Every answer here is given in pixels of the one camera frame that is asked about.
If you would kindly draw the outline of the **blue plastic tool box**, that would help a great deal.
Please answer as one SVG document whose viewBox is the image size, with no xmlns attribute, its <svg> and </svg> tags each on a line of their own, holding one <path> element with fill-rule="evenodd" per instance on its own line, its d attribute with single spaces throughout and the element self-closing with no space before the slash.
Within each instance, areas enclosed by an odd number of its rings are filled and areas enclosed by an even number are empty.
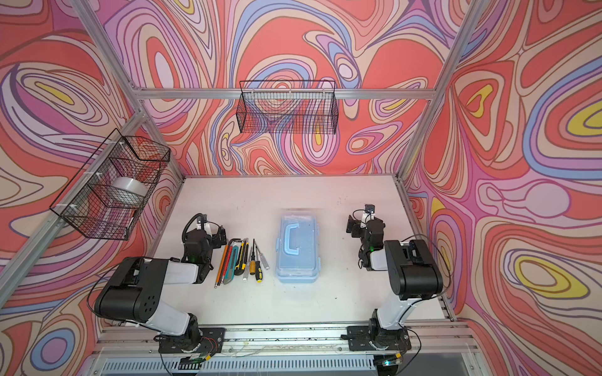
<svg viewBox="0 0 602 376">
<path fill-rule="evenodd" d="M 319 228 L 309 210 L 285 211 L 276 243 L 277 279 L 286 285 L 313 284 L 321 271 Z"/>
</svg>

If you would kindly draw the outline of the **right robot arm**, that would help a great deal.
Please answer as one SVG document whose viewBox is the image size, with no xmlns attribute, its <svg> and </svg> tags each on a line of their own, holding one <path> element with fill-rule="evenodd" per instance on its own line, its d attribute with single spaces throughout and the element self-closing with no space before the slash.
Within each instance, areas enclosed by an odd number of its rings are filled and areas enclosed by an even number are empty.
<svg viewBox="0 0 602 376">
<path fill-rule="evenodd" d="M 386 224 L 375 216 L 375 206 L 365 205 L 359 212 L 360 218 L 352 213 L 346 224 L 346 232 L 361 241 L 358 266 L 387 273 L 391 293 L 367 325 L 349 326 L 342 339 L 352 352 L 395 350 L 403 354 L 411 349 L 405 322 L 417 305 L 443 292 L 444 279 L 426 241 L 414 237 L 387 241 Z"/>
</svg>

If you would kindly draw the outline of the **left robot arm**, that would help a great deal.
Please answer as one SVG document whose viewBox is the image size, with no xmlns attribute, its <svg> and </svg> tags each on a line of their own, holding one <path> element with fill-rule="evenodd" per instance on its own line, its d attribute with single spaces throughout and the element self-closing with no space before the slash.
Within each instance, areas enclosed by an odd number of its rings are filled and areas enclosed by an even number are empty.
<svg viewBox="0 0 602 376">
<path fill-rule="evenodd" d="M 116 267 L 92 307 L 108 321 L 139 325 L 156 332 L 158 353 L 193 355 L 202 363 L 222 350 L 224 329 L 202 330 L 198 318 L 174 308 L 162 299 L 164 286 L 200 285 L 214 270 L 213 252 L 227 244 L 223 226 L 199 213 L 181 234 L 181 258 L 128 257 Z"/>
</svg>

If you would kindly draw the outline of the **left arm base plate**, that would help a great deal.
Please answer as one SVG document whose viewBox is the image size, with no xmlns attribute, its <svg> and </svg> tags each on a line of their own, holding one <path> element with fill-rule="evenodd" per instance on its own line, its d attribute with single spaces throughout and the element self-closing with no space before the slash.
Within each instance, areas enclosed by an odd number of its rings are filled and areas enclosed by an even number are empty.
<svg viewBox="0 0 602 376">
<path fill-rule="evenodd" d="M 222 351 L 225 334 L 225 327 L 202 327 L 181 336 L 155 335 L 154 340 L 160 354 L 215 355 Z"/>
</svg>

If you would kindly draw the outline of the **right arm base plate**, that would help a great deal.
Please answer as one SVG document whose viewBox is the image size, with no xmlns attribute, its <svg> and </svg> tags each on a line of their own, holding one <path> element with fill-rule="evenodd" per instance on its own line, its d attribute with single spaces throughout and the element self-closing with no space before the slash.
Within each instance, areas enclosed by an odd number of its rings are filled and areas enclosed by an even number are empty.
<svg viewBox="0 0 602 376">
<path fill-rule="evenodd" d="M 412 349 L 408 331 L 403 327 L 397 330 L 384 330 L 378 327 L 348 326 L 346 334 L 341 335 L 347 341 L 350 351 L 396 351 L 406 353 Z"/>
</svg>

